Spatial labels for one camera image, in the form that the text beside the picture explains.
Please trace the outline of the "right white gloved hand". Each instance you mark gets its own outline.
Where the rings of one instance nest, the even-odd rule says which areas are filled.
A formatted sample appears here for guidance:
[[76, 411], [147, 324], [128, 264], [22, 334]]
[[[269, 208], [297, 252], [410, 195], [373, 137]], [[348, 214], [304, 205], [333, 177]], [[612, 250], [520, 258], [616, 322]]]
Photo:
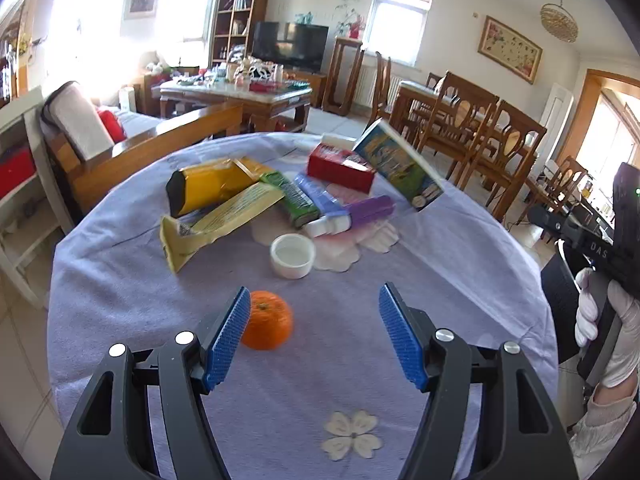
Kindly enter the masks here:
[[577, 274], [578, 374], [592, 388], [620, 386], [639, 367], [639, 300], [603, 272]]

